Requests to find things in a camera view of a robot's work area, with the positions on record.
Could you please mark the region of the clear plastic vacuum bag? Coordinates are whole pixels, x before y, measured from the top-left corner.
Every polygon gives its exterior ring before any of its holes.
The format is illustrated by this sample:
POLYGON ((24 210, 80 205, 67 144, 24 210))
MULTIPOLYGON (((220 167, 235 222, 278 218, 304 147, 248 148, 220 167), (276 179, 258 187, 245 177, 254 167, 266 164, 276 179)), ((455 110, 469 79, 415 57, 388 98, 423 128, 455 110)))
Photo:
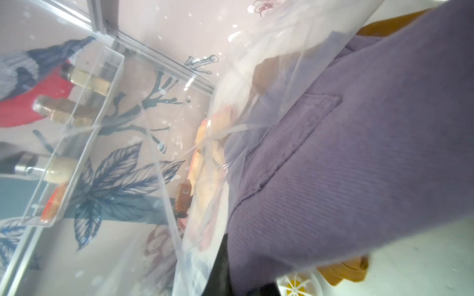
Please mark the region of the clear plastic vacuum bag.
POLYGON ((1 2, 1 294, 200 296, 245 154, 380 1, 1 2))

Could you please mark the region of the purple grey garment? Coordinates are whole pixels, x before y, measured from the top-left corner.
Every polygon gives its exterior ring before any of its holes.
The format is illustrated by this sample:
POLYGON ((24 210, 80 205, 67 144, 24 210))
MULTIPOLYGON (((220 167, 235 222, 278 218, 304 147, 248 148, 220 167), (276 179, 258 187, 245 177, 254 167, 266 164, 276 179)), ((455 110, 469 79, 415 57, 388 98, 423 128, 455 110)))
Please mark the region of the purple grey garment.
POLYGON ((474 210, 474 4, 355 36, 246 158, 233 293, 365 255, 474 210))

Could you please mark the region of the brown garment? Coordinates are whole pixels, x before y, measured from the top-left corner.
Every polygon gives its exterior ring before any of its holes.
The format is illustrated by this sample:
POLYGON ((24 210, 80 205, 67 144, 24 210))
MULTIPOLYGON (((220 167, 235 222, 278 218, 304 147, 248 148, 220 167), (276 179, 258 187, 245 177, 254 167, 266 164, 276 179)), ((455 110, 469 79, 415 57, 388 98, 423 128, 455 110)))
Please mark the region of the brown garment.
POLYGON ((337 264, 321 266, 317 271, 331 286, 337 286, 344 280, 363 282, 368 274, 369 256, 356 257, 337 264))

